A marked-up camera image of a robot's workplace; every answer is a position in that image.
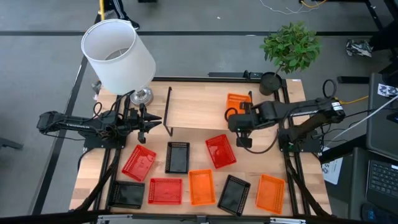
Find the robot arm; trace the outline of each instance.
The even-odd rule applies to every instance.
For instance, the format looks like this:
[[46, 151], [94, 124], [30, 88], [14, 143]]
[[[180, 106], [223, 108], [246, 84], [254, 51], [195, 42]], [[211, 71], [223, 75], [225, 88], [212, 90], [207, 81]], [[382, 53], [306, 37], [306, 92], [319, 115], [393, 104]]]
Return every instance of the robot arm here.
[[78, 131], [86, 138], [85, 147], [107, 147], [123, 145], [125, 138], [133, 130], [139, 130], [138, 140], [145, 143], [144, 133], [148, 133], [153, 127], [161, 124], [161, 117], [147, 113], [144, 104], [141, 104], [139, 111], [131, 108], [128, 116], [120, 118], [115, 111], [106, 111], [96, 118], [81, 118], [67, 116], [56, 111], [49, 111], [40, 115], [37, 129], [42, 134], [59, 130]]
[[271, 127], [279, 122], [284, 122], [288, 116], [303, 116], [314, 114], [304, 123], [283, 129], [279, 139], [295, 143], [306, 138], [307, 134], [321, 125], [339, 123], [345, 113], [338, 100], [333, 98], [318, 98], [316, 100], [301, 101], [296, 103], [281, 103], [278, 101], [265, 101], [248, 108], [244, 114], [232, 114], [228, 118], [228, 129], [241, 133], [236, 144], [238, 147], [251, 147], [248, 136], [253, 130]]

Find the chrome lamp base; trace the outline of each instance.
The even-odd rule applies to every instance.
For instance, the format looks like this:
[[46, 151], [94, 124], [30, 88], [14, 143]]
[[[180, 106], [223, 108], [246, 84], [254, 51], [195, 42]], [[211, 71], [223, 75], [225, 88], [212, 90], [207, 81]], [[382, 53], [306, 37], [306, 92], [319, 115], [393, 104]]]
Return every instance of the chrome lamp base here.
[[136, 106], [139, 106], [141, 103], [147, 106], [152, 102], [153, 99], [154, 95], [149, 87], [145, 87], [142, 90], [134, 92], [132, 95], [130, 95], [131, 103]]

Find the black tray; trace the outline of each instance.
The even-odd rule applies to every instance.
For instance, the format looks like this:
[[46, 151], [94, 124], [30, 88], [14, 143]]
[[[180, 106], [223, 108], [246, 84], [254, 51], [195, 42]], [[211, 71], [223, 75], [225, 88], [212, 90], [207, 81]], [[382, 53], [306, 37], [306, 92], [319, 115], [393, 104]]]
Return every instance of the black tray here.
[[144, 199], [145, 184], [115, 180], [109, 206], [140, 209]]
[[236, 216], [242, 216], [248, 198], [250, 183], [228, 175], [217, 207]]
[[168, 142], [166, 173], [187, 174], [189, 171], [189, 143]]

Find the yellow cable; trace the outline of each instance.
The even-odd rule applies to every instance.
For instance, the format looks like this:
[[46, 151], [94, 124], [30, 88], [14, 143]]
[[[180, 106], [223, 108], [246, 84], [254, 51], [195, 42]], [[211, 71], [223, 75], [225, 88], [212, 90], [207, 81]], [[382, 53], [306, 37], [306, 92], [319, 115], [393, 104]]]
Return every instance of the yellow cable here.
[[99, 12], [101, 14], [101, 21], [105, 20], [104, 1], [99, 0]]
[[347, 104], [350, 104], [350, 103], [356, 103], [358, 101], [365, 100], [368, 97], [369, 96], [364, 96], [362, 98], [359, 98], [359, 99], [356, 99], [356, 100], [353, 100], [353, 101], [349, 101], [349, 102], [344, 102], [344, 101], [339, 100], [339, 102], [340, 102], [341, 105], [347, 105]]
[[323, 0], [321, 3], [317, 3], [316, 6], [309, 6], [309, 5], [307, 5], [304, 1], [301, 1], [301, 3], [302, 3], [304, 6], [307, 6], [307, 7], [309, 7], [309, 8], [314, 8], [314, 7], [318, 7], [319, 5], [325, 3], [326, 1], [327, 1], [327, 0]]

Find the gray floor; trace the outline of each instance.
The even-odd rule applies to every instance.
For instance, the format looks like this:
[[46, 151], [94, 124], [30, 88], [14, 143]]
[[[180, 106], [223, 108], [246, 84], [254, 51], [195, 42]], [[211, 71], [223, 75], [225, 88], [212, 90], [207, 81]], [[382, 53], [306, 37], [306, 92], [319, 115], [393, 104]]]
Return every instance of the gray floor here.
[[[296, 1], [263, 0], [275, 10]], [[392, 20], [382, 1], [373, 1], [383, 24]], [[128, 15], [142, 30], [250, 30], [275, 31], [289, 21], [305, 21], [317, 31], [376, 30], [364, 4], [327, 2], [309, 13], [284, 15], [263, 7], [258, 0], [159, 0], [157, 4], [124, 1]], [[98, 1], [0, 0], [0, 30], [86, 30], [92, 25]], [[268, 72], [275, 68], [264, 62], [258, 46], [263, 37], [233, 36], [143, 36], [142, 41], [157, 62], [158, 76], [198, 76], [208, 72]], [[388, 63], [388, 51], [373, 58], [349, 57], [347, 37], [322, 37], [322, 52], [306, 71], [285, 78], [301, 78], [307, 99], [322, 95], [322, 83], [339, 75], [366, 76]], [[0, 36], [0, 136], [24, 144], [21, 151], [0, 150], [0, 217], [30, 213], [53, 139], [35, 128], [39, 114], [63, 112], [81, 61], [81, 37], [2, 37]], [[88, 66], [76, 101], [74, 115], [92, 115], [96, 80]], [[353, 100], [368, 94], [366, 85], [340, 85], [337, 96]], [[367, 108], [367, 101], [345, 106], [347, 114]], [[333, 128], [346, 128], [347, 119]], [[365, 133], [360, 125], [344, 135], [350, 140]], [[333, 138], [337, 132], [327, 136]], [[76, 179], [76, 165], [82, 142], [65, 141], [43, 212], [68, 209]], [[333, 213], [346, 215], [346, 201], [338, 191], [330, 194]]]

